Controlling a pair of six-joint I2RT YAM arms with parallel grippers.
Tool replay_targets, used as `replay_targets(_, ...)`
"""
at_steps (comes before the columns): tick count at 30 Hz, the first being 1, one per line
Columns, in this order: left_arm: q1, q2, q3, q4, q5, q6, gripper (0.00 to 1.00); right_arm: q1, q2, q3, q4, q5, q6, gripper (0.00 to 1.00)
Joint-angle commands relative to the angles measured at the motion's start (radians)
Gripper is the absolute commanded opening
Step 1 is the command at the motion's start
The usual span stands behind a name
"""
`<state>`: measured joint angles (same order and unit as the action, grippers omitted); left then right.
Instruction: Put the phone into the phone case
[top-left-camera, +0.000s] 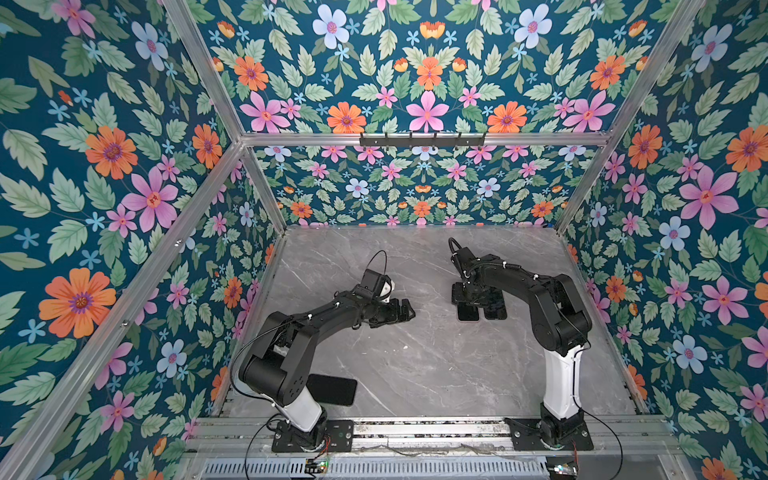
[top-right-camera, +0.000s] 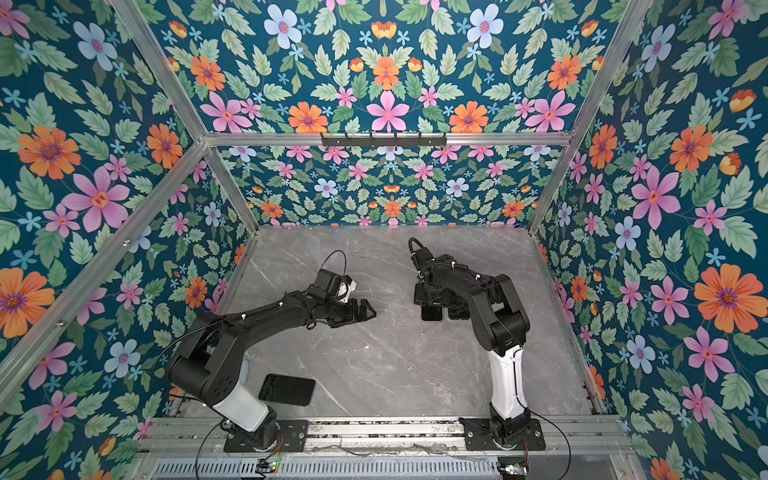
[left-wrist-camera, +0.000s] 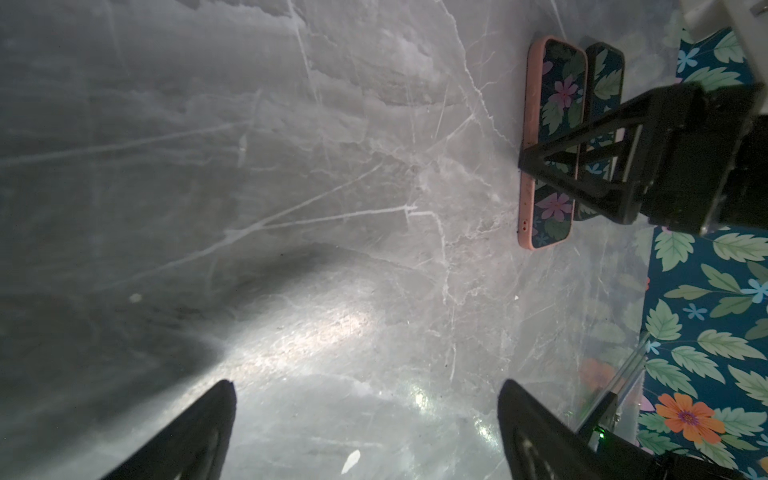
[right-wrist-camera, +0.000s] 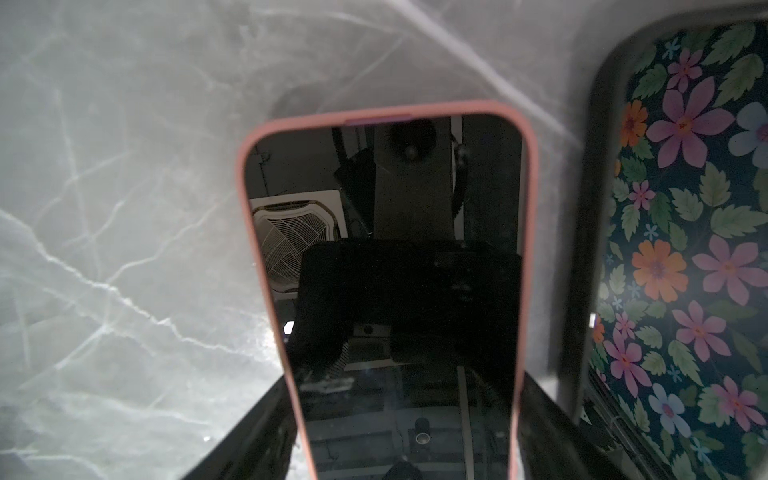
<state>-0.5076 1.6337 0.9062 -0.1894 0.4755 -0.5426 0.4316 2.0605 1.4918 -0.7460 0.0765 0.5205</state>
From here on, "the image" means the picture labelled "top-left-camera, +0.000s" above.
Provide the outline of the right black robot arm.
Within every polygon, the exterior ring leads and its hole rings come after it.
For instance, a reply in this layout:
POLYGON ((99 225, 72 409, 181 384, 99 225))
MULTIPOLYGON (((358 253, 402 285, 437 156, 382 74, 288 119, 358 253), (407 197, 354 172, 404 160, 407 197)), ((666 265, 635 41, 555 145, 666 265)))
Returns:
POLYGON ((528 306, 534 339, 545 351, 545 392, 536 427, 541 444, 557 449, 584 438, 579 379, 592 321, 573 279, 535 273, 492 254, 479 257, 457 244, 451 262, 460 276, 451 290, 459 321, 506 319, 506 294, 528 306))

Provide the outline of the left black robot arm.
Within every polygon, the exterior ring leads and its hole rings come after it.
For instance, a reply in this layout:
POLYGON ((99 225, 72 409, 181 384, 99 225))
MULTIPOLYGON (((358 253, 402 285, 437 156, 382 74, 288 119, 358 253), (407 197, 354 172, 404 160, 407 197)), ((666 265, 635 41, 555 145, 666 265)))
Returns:
POLYGON ((364 323, 375 329, 415 316, 407 299, 368 298, 350 291, 308 312, 273 312, 244 354, 237 378, 282 414, 288 427, 285 438, 305 451, 316 450, 327 436, 327 412, 308 387, 318 345, 364 323))

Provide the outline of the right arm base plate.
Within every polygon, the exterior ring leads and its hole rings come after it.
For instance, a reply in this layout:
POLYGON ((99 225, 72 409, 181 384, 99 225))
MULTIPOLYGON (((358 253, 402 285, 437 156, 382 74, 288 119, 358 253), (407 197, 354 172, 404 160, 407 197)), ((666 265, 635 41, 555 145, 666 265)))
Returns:
POLYGON ((586 422, 576 419, 566 422, 561 429, 551 419, 504 417, 503 422, 509 427, 510 438, 515 451, 593 451, 595 449, 586 422))

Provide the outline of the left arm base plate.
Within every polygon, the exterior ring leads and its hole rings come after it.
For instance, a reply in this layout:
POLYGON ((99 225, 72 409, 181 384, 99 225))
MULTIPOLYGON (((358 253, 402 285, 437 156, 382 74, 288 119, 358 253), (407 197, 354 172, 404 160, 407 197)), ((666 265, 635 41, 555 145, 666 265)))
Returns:
POLYGON ((351 420, 326 420, 311 431, 303 432, 287 421, 280 421, 275 429, 271 451, 273 453, 350 452, 354 437, 351 420))

